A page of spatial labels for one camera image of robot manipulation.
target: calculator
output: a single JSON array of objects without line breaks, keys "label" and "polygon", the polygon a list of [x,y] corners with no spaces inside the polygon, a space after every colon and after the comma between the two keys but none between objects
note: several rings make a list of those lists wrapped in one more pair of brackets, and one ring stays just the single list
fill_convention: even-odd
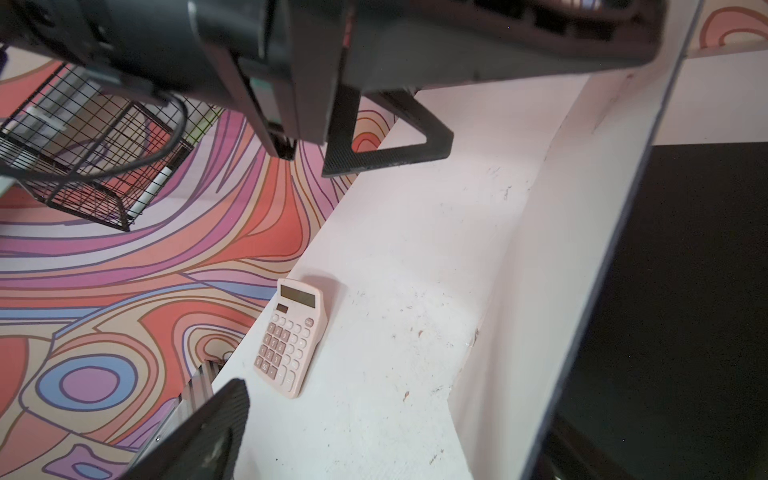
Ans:
[{"label": "calculator", "polygon": [[295,399],[327,324],[320,290],[296,280],[277,280],[275,310],[253,363],[259,376]]}]

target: wire basket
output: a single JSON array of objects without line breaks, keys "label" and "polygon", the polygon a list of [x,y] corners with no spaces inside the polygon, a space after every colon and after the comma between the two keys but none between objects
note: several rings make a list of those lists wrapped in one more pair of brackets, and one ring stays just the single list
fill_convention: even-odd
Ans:
[{"label": "wire basket", "polygon": [[[222,113],[202,101],[184,103],[182,140],[150,165],[79,184],[19,183],[49,207],[129,231]],[[96,174],[158,151],[182,117],[173,104],[159,107],[102,94],[84,68],[62,65],[0,126],[0,161],[48,174]]]}]

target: purple oval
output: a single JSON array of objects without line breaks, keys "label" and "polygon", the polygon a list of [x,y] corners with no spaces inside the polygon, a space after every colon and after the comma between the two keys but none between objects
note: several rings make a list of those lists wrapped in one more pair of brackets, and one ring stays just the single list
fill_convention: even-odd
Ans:
[{"label": "purple oval", "polygon": [[72,370],[61,379],[61,392],[83,403],[100,402],[118,387],[117,373],[97,366]]}]

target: calculator screen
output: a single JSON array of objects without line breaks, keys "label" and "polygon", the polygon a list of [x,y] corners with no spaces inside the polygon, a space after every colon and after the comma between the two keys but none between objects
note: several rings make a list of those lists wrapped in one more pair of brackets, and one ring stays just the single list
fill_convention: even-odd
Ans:
[{"label": "calculator screen", "polygon": [[302,292],[289,286],[280,286],[280,295],[294,302],[303,303],[306,306],[315,308],[315,296],[312,293]]}]

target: blue oval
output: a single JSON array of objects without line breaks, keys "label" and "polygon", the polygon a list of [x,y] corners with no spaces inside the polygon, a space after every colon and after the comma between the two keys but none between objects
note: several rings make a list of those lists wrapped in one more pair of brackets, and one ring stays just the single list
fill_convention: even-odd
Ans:
[{"label": "blue oval", "polygon": [[[79,402],[61,390],[62,379],[75,370],[96,367],[113,372],[118,377],[118,386],[105,399],[98,402]],[[93,412],[119,405],[134,392],[138,381],[136,367],[130,360],[119,355],[76,356],[59,363],[44,373],[37,382],[40,398],[57,409],[76,412]]]},{"label": "blue oval", "polygon": [[90,463],[75,463],[72,468],[80,475],[92,480],[106,480],[112,476],[112,472],[107,472],[103,468],[91,465]]}]

